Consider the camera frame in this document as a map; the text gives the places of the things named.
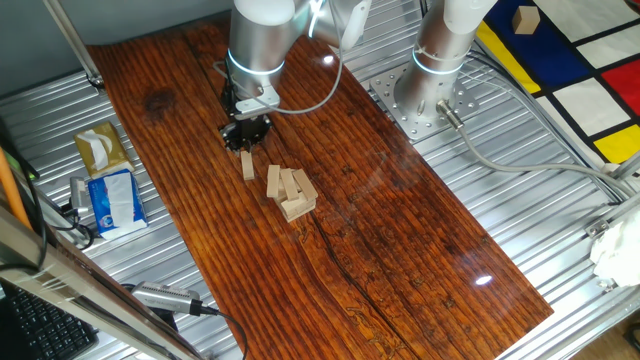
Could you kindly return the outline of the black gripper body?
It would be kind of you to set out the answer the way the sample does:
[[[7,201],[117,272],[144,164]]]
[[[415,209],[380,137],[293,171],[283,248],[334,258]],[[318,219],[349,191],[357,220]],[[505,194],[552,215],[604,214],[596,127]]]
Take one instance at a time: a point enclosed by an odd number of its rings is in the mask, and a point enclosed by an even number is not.
[[[253,145],[254,136],[261,132],[270,131],[273,123],[266,115],[259,115],[249,119],[240,120],[238,118],[240,111],[235,108],[235,105],[238,102],[239,100],[234,90],[223,90],[221,103],[228,116],[229,123],[220,128],[220,134],[222,132],[238,131],[250,141],[250,145]]]

